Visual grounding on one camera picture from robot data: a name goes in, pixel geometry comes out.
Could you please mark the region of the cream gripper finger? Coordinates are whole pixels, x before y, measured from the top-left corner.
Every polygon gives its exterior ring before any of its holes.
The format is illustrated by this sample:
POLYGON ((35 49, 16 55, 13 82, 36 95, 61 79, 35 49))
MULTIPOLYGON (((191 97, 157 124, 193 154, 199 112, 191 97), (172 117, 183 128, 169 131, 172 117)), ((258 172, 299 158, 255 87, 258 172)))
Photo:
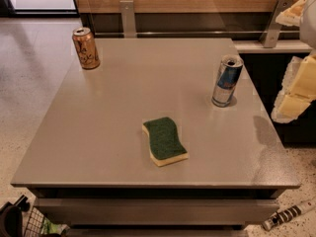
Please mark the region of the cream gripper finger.
POLYGON ((316 100, 316 55, 293 56, 287 64, 281 86, 271 118, 278 123, 289 123, 298 119, 316 100))
POLYGON ((279 13, 276 17, 276 22, 288 27, 298 27, 306 2, 307 0, 298 0, 292 6, 279 13))

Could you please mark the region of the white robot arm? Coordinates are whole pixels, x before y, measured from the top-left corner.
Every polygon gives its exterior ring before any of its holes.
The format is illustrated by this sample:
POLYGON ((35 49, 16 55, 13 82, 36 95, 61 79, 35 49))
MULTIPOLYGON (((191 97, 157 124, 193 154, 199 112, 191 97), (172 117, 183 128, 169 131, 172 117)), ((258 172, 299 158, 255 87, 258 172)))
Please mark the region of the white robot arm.
POLYGON ((298 119, 316 100, 316 0, 298 0, 279 13, 276 22, 297 26, 300 40, 313 48, 304 58, 291 58, 274 102, 272 120, 289 123, 298 119))

